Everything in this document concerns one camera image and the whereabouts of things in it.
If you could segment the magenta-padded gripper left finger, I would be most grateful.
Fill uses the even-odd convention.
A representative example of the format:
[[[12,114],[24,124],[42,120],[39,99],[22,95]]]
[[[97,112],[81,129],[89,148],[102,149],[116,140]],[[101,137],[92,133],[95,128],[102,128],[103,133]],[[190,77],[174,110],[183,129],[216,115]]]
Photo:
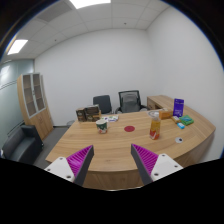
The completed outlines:
[[[45,171],[82,186],[93,156],[94,147],[90,145],[67,158],[58,157]]]

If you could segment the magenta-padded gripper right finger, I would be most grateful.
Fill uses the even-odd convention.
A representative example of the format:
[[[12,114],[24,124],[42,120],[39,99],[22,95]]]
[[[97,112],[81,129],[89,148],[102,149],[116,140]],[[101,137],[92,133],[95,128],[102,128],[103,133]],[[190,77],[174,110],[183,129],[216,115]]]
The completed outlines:
[[[167,154],[157,155],[136,144],[131,145],[131,155],[144,185],[148,185],[182,169],[182,166]]]

